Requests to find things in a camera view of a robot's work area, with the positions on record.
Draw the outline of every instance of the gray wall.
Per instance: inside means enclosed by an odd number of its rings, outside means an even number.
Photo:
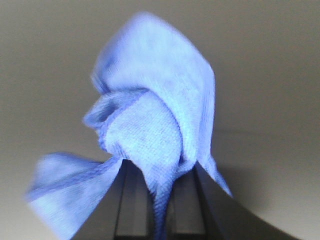
[[[0,239],[55,239],[22,196],[39,157],[108,158],[82,116],[101,47],[135,12],[181,30],[216,76],[212,152],[234,196],[271,224],[320,235],[319,1],[0,2]]]

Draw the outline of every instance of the microfiber cloth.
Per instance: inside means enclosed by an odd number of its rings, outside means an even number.
[[[97,162],[63,152],[46,155],[27,193],[60,239],[73,237],[125,159],[142,171],[152,195],[156,240],[166,238],[174,181],[197,161],[231,194],[211,155],[214,73],[178,30],[151,13],[136,14],[102,49],[91,78],[101,97],[83,122],[112,157]]]

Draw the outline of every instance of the cloth fold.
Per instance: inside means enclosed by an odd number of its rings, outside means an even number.
[[[141,169],[153,196],[156,240],[166,238],[174,181],[196,161],[231,194],[210,150],[214,74],[178,30],[151,13],[138,13],[102,49],[91,78],[101,97],[83,122],[113,157],[101,163],[47,155],[27,193],[30,205],[61,239],[72,238],[88,218],[123,159]]]

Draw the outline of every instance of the fabric texture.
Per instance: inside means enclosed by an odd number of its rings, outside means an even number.
[[[72,238],[86,221],[124,159],[141,169],[152,194],[156,240],[166,238],[174,181],[196,161],[231,194],[211,156],[214,74],[179,31],[151,13],[138,13],[102,49],[91,77],[101,97],[83,122],[113,157],[96,162],[49,154],[39,161],[27,193],[60,239]]]

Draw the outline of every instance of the beige background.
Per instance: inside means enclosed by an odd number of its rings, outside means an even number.
[[[182,31],[216,76],[212,152],[234,196],[305,240],[320,235],[319,1],[0,1],[0,239],[53,240],[23,194],[39,157],[104,160],[82,117],[89,74],[137,11]]]

